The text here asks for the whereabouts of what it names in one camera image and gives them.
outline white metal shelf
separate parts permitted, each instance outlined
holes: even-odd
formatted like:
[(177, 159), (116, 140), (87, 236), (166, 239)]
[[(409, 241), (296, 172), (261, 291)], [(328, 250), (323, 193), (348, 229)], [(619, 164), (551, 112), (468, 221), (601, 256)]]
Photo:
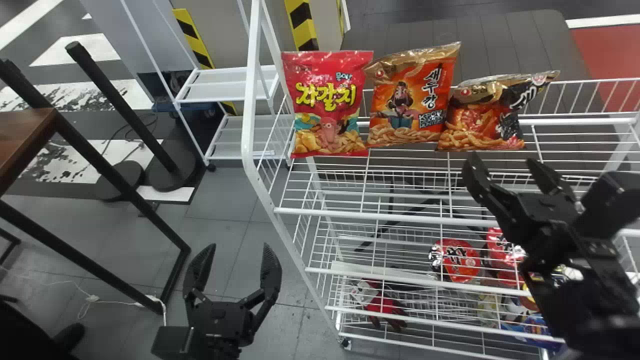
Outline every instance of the white metal shelf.
[[(265, 134), (265, 123), (255, 110), (265, 87), (258, 71), (262, 34), (280, 85), (282, 62), (264, 0), (252, 0), (249, 24), (240, 146), (243, 166), (336, 338), (493, 360), (540, 358), (537, 347), (517, 338), (562, 341), (504, 329), (504, 322), (512, 320), (510, 311), (482, 306), (530, 294), (520, 288), (516, 265), (496, 272), (481, 259), (485, 231), (497, 223), (463, 184), (460, 169), (468, 153), (436, 152), (435, 143), (397, 145), (371, 149), (363, 158), (296, 159), (287, 172), (282, 162), (291, 153), (294, 136), (293, 117), (282, 116), (292, 110), (283, 87), (283, 105), (256, 157), (255, 142), (262, 145)], [(532, 157), (560, 172), (580, 196), (605, 171), (640, 172), (640, 100), (634, 92), (638, 80), (552, 83), (521, 112), (526, 149), (481, 152), (492, 179), (516, 192), (538, 191), (524, 161)], [(364, 90), (358, 118), (363, 137), (369, 128), (371, 95), (371, 90)], [(271, 157), (277, 153), (280, 157)], [(296, 222), (293, 233), (285, 225), (291, 220)], [(451, 282), (443, 268), (429, 264), (432, 246), (442, 238), (465, 240), (480, 253), (475, 264), (466, 264), (478, 268), (468, 282)], [(640, 231), (631, 228), (620, 231), (613, 241), (623, 268), (635, 282), (639, 276), (628, 243), (639, 239)], [(372, 243), (359, 250), (365, 241)], [(500, 273), (513, 274), (512, 282), (494, 279)], [(382, 282), (380, 296), (400, 300), (406, 314), (370, 313), (354, 302), (350, 286), (360, 279)], [(388, 290), (393, 283), (404, 288)], [(380, 317), (381, 329), (368, 320), (372, 315)], [(394, 332), (384, 317), (404, 320), (408, 327)]]
[[(477, 254), (467, 256), (475, 264), (460, 266), (477, 270), (467, 282), (451, 282), (444, 267), (431, 266), (429, 253), (442, 238), (463, 240), (468, 243), (466, 250)], [(327, 275), (400, 282), (474, 296), (480, 293), (500, 297), (530, 296), (528, 291), (521, 290), (522, 278), (517, 276), (519, 261), (514, 262), (513, 267), (503, 269), (483, 261), (487, 256), (485, 239), (486, 230), (473, 226), (364, 222), (322, 216), (300, 216), (292, 236), (305, 271), (316, 275), (316, 291), (328, 299), (326, 304), (332, 303), (333, 299), (335, 305), (337, 299), (335, 294), (327, 295), (327, 291), (335, 291), (327, 288)], [(638, 239), (638, 236), (622, 234), (613, 239), (620, 253), (620, 263), (634, 282), (640, 275), (628, 243)]]
[[(257, 90), (256, 99), (272, 99), (278, 86), (278, 72), (274, 65), (261, 66), (264, 86)], [(246, 67), (223, 69), (195, 69), (191, 72), (175, 101), (189, 102), (244, 101)]]
[(413, 322), (408, 323), (402, 334), (398, 334), (382, 319), (383, 328), (375, 329), (365, 315), (341, 311), (333, 311), (333, 314), (338, 320), (339, 334), (351, 339), (377, 341), (491, 360), (540, 358), (538, 347), (520, 342), (511, 336), (482, 331), (462, 331)]
[[(538, 191), (524, 161), (537, 158), (564, 175), (579, 196), (612, 161), (617, 161), (619, 171), (640, 172), (640, 139), (633, 121), (628, 117), (530, 119), (522, 126), (525, 150), (485, 151), (481, 157), (492, 180), (509, 190)], [(415, 215), (449, 217), (450, 224), (487, 225), (482, 220), (493, 217), (472, 200), (461, 178), (468, 154), (436, 152), (435, 145), (373, 148), (364, 158), (296, 159), (274, 211), (308, 215), (322, 211), (333, 216), (414, 222), (419, 221)], [(316, 193), (323, 195), (322, 209), (305, 205)]]
[[(241, 140), (242, 140), (242, 116), (226, 117), (220, 124), (216, 136), (212, 139), (211, 153), (205, 156), (209, 160), (240, 160)], [(253, 141), (253, 151), (255, 158), (280, 159), (285, 153), (284, 147), (288, 145), (285, 141), (271, 139), (273, 137), (275, 117), (274, 115), (256, 115), (255, 117), (255, 138)]]

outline stanchion base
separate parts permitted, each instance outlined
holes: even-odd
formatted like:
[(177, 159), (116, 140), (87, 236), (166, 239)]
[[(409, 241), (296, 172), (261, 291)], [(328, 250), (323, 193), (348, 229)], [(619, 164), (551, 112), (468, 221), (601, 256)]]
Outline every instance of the stanchion base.
[[(144, 170), (139, 163), (133, 160), (122, 161), (113, 165), (122, 177), (133, 188), (137, 188), (145, 175)], [(124, 199), (124, 196), (104, 177), (100, 176), (95, 183), (95, 197), (102, 201), (120, 201)]]
[(194, 176), (197, 170), (196, 156), (182, 139), (165, 139), (162, 147), (178, 165), (178, 169), (169, 172), (154, 157), (146, 169), (147, 182), (159, 192), (172, 192), (183, 187)]

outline white floor marking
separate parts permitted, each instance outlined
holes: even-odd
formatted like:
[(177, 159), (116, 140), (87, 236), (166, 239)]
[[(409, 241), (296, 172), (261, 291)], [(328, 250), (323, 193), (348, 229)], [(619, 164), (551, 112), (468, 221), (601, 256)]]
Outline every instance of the white floor marking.
[[(102, 152), (107, 140), (89, 140), (96, 150)], [(112, 140), (104, 153), (110, 164), (121, 162), (137, 148), (139, 142)], [(137, 161), (146, 168), (154, 157), (147, 147), (135, 150), (127, 160)], [(94, 184), (100, 174), (71, 146), (48, 143), (20, 175), (20, 178), (48, 183)]]
[(597, 26), (640, 24), (640, 14), (586, 17), (584, 19), (571, 19), (566, 21), (570, 29), (594, 28)]
[(70, 42), (78, 41), (89, 52), (94, 61), (119, 60), (118, 53), (113, 49), (103, 33), (61, 37), (44, 51), (30, 66), (46, 66), (76, 63), (65, 50)]
[(172, 192), (161, 193), (148, 185), (140, 185), (138, 194), (150, 201), (189, 201), (195, 188), (184, 187)]
[(0, 50), (9, 45), (63, 0), (38, 0), (0, 27)]
[[(151, 101), (135, 79), (111, 80), (135, 110), (151, 109)], [(35, 85), (61, 111), (113, 110), (113, 106), (92, 81)], [(8, 86), (0, 90), (0, 111), (17, 111), (27, 104)]]

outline wire rack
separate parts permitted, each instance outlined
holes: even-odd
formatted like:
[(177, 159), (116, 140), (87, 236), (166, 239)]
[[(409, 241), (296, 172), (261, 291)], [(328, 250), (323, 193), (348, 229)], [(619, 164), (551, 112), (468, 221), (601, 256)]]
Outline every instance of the wire rack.
[[(510, 326), (524, 316), (511, 303), (524, 303), (530, 293), (521, 287), (518, 261), (498, 268), (486, 261), (486, 232), (497, 223), (466, 191), (460, 170), (468, 154), (436, 152), (435, 143), (420, 143), (371, 149), (362, 158), (289, 161), (291, 98), (278, 102), (270, 130), (256, 125), (261, 33), (283, 78), (266, 5), (252, 0), (243, 166), (336, 338), (487, 359), (536, 359), (539, 348), (532, 341), (562, 343), (543, 323), (531, 324), (531, 331)], [(605, 171), (640, 172), (639, 80), (552, 83), (520, 112), (524, 150), (479, 152), (492, 180), (516, 192), (538, 191), (524, 161), (536, 158), (556, 169), (580, 197)], [(358, 125), (366, 139), (371, 90), (364, 90), (363, 100)], [(295, 227), (290, 232), (286, 224)], [(620, 231), (613, 241), (636, 283), (640, 276), (629, 244), (640, 239), (639, 225)], [(463, 281), (454, 281), (429, 258), (445, 256), (442, 247), (434, 250), (443, 239), (464, 241), (470, 261), (459, 269), (470, 275)], [(404, 313), (383, 315), (354, 301), (351, 289), (362, 279), (377, 283), (380, 298), (398, 301)], [(369, 316), (380, 318), (380, 329)], [(392, 331), (385, 318), (403, 320), (407, 328)]]

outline shelf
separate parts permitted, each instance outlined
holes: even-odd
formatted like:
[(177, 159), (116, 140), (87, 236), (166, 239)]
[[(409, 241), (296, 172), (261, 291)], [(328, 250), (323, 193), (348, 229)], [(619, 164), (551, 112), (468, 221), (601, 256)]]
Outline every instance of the shelf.
[[(256, 99), (271, 99), (278, 85), (278, 73), (274, 65), (261, 68), (267, 91), (259, 81)], [(245, 86), (246, 67), (194, 70), (175, 100), (179, 103), (244, 101)]]
[(492, 360), (540, 359), (538, 347), (518, 341), (512, 336), (419, 323), (408, 323), (402, 334), (398, 334), (384, 320), (381, 321), (382, 329), (375, 329), (366, 316), (340, 311), (333, 313), (338, 320), (339, 334), (351, 339), (448, 352), (460, 357)]
[[(340, 335), (396, 345), (451, 352), (461, 356), (488, 359), (534, 359), (538, 348), (522, 339), (562, 343), (562, 339), (509, 329), (519, 315), (509, 301), (530, 296), (519, 290), (521, 279), (512, 269), (496, 270), (483, 263), (484, 231), (464, 226), (428, 224), (384, 224), (301, 215), (294, 246), (300, 253), (314, 291), (339, 329)], [(478, 273), (466, 283), (451, 282), (441, 267), (435, 270), (428, 259), (432, 246), (442, 238), (468, 242), (468, 252), (476, 251)], [(372, 241), (362, 246), (363, 241)], [(627, 239), (613, 243), (621, 254), (621, 264), (635, 282), (636, 264)], [(496, 279), (499, 274), (511, 278)], [(353, 286), (365, 279), (384, 289), (382, 299), (399, 301), (404, 316), (368, 312), (351, 295)], [(392, 317), (407, 322), (402, 334), (394, 332), (384, 320), (375, 329), (368, 316)], [(544, 326), (532, 325), (540, 332)]]
[[(529, 119), (522, 126), (526, 149), (480, 155), (492, 179), (509, 190), (539, 191), (524, 161), (536, 158), (562, 174), (580, 196), (611, 163), (619, 163), (619, 171), (640, 172), (633, 120)], [(448, 224), (490, 225), (493, 217), (471, 198), (461, 178), (468, 154), (436, 152), (435, 145), (374, 148), (362, 158), (315, 157), (312, 164), (295, 159), (275, 212), (413, 222), (444, 217)], [(305, 199), (316, 194), (324, 196), (322, 209), (305, 207)]]
[[(214, 137), (212, 154), (208, 155), (209, 160), (241, 160), (241, 138), (242, 138), (242, 116), (227, 117)], [(284, 141), (273, 138), (275, 123), (274, 115), (256, 115), (253, 137), (254, 158), (280, 159), (285, 156)], [(278, 128), (278, 131), (289, 131), (290, 128)]]
[[(519, 261), (503, 268), (484, 261), (487, 243), (482, 228), (300, 216), (292, 238), (305, 262), (305, 271), (310, 274), (395, 281), (452, 291), (529, 295), (521, 290), (522, 278), (516, 276)], [(460, 246), (472, 263), (463, 264), (459, 269), (472, 270), (475, 274), (464, 282), (452, 282), (444, 267), (431, 266), (433, 260), (429, 260), (429, 253), (443, 238), (466, 243)], [(628, 245), (633, 240), (636, 239), (616, 236), (612, 242), (620, 253), (623, 269), (638, 277), (637, 264)], [(318, 291), (325, 293), (325, 285)]]

